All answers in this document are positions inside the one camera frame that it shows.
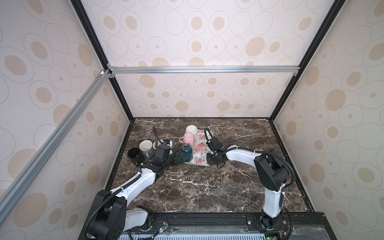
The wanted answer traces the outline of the dark teal mug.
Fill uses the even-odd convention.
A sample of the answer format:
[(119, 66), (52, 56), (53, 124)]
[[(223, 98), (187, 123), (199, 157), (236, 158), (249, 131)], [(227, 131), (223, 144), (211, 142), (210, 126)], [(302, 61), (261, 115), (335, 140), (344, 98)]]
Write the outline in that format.
[(185, 163), (189, 163), (193, 159), (193, 148), (189, 144), (184, 144), (181, 147), (182, 159)]

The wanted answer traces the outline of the pink faceted mug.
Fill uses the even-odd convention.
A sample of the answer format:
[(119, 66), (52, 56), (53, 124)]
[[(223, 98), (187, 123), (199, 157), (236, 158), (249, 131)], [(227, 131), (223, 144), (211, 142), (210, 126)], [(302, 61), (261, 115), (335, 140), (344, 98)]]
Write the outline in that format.
[(183, 137), (180, 137), (179, 142), (183, 145), (188, 144), (193, 150), (195, 149), (195, 137), (190, 133), (187, 133)]

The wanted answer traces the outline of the grey mug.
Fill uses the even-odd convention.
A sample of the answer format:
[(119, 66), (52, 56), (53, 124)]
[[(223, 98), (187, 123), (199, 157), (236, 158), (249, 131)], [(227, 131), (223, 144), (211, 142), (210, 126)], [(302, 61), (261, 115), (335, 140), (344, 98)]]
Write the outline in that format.
[(147, 159), (154, 153), (153, 142), (150, 140), (142, 141), (139, 148)]

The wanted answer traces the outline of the black mug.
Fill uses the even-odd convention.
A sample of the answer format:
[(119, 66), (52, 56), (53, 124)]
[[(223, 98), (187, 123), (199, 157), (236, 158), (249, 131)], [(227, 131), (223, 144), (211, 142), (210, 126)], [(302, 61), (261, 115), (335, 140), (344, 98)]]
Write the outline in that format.
[(140, 148), (131, 148), (127, 152), (128, 158), (131, 160), (133, 165), (139, 167), (144, 163), (145, 157)]

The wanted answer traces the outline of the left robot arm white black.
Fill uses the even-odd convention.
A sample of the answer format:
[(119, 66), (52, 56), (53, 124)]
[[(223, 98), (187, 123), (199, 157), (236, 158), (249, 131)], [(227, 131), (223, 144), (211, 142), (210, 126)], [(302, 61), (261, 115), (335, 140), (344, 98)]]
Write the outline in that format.
[(128, 210), (129, 204), (147, 187), (154, 184), (171, 166), (183, 165), (187, 154), (173, 151), (170, 145), (159, 145), (145, 161), (138, 160), (138, 172), (127, 182), (95, 196), (82, 228), (82, 240), (117, 240), (123, 232), (152, 225), (152, 211), (144, 207)]

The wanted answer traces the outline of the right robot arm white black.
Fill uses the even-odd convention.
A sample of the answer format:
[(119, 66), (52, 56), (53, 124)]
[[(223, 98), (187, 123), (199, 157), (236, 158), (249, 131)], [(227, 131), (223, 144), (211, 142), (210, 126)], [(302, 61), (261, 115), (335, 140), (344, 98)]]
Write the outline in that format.
[(216, 137), (209, 139), (207, 146), (211, 151), (207, 154), (207, 162), (210, 165), (219, 166), (226, 161), (236, 161), (256, 168), (260, 182), (265, 187), (263, 217), (267, 220), (277, 220), (283, 209), (285, 190), (296, 182), (293, 167), (274, 149), (261, 151), (224, 145)]

